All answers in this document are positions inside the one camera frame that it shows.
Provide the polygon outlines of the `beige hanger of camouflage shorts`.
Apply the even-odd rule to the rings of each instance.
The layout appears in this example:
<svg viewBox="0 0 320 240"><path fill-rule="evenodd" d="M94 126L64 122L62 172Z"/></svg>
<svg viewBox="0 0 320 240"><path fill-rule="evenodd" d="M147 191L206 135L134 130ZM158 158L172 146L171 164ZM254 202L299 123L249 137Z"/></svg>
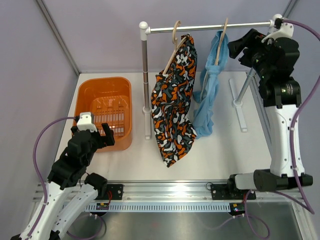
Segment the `beige hanger of camouflage shorts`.
<svg viewBox="0 0 320 240"><path fill-rule="evenodd" d="M176 33L177 33L177 29L178 27L181 25L181 21L180 20L177 20L174 24L174 27L173 27L173 30L172 30L172 35L171 35L171 40L172 40L172 43L174 45L174 48L173 48L173 52L165 66L165 68L159 73L160 75L166 75L168 70L169 70L169 67L172 63L172 61L174 60L174 57L176 56L176 53L178 52L178 50L180 49L180 47L189 39L190 35L189 34L186 34L184 35L180 40L178 40L177 36L176 36Z"/></svg>

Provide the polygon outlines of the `beige hanger of blue shorts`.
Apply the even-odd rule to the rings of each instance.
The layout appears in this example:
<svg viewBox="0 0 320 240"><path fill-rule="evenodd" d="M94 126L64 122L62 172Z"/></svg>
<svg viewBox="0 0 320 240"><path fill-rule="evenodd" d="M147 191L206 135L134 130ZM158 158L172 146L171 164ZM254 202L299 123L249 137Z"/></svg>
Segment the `beige hanger of blue shorts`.
<svg viewBox="0 0 320 240"><path fill-rule="evenodd" d="M215 58L215 61L214 61L214 65L215 66L217 66L218 63L219 63L221 45L222 45L224 37L225 37L228 20L229 20L228 17L226 17L224 25L223 25L223 31L222 31L222 33L220 35L219 43L218 43L217 50L216 50L216 58ZM202 96L203 96L203 92L205 90L205 87L206 87L206 84L207 84L207 80L208 80L208 71L206 71L205 76L204 76L203 87L202 87L202 90L201 90L201 93L200 93L200 98L202 98Z"/></svg>

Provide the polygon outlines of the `camouflage orange black shorts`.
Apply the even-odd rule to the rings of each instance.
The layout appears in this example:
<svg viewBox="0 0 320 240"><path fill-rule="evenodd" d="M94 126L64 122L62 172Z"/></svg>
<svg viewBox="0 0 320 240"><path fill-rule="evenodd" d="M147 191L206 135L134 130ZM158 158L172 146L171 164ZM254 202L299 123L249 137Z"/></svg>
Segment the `camouflage orange black shorts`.
<svg viewBox="0 0 320 240"><path fill-rule="evenodd" d="M155 140L167 168L185 157L197 137L189 119L198 55L193 37L176 53L167 74L156 74L151 92Z"/></svg>

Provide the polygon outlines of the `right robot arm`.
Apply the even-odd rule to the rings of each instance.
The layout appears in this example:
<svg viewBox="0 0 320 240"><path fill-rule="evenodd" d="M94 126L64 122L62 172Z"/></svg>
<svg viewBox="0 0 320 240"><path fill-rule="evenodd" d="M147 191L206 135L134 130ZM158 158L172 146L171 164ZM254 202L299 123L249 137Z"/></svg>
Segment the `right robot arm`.
<svg viewBox="0 0 320 240"><path fill-rule="evenodd" d="M313 184L300 159L299 119L301 87L291 76L300 52L299 44L285 36L267 36L250 29L242 38L228 43L230 58L253 68L259 77L258 92L266 111L271 138L268 169L233 174L226 186L228 196L239 198L245 190L275 192Z"/></svg>

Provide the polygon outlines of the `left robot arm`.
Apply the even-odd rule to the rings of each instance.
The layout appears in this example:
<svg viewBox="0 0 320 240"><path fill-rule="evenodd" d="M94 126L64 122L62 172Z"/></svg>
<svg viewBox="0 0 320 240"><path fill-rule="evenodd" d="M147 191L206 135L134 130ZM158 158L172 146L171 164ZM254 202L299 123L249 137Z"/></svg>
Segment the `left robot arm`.
<svg viewBox="0 0 320 240"><path fill-rule="evenodd" d="M109 195L107 179L90 173L70 203L63 207L86 173L96 151L115 144L114 132L109 125L103 123L102 129L104 135L93 123L78 122L71 128L71 139L52 165L47 182L41 182L41 202L27 227L22 233L12 236L13 240L60 240L91 201Z"/></svg>

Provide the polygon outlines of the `light blue shorts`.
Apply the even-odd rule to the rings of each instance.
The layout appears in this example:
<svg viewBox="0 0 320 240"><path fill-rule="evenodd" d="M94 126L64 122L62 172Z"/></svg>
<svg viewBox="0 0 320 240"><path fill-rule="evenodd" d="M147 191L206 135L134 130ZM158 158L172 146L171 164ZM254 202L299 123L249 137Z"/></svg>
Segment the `light blue shorts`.
<svg viewBox="0 0 320 240"><path fill-rule="evenodd" d="M218 95L220 84L218 76L225 69L229 58L229 39L228 36L225 34L220 48L218 65L215 65L216 52L222 32L222 30L217 31L215 37L211 41L210 52L207 57L205 67L200 73L201 90L193 92L193 98L197 104L197 107L193 111L192 124L196 131L197 139L201 137L208 137L213 132L213 108L215 99ZM206 71L208 71L208 78L202 98L200 98Z"/></svg>

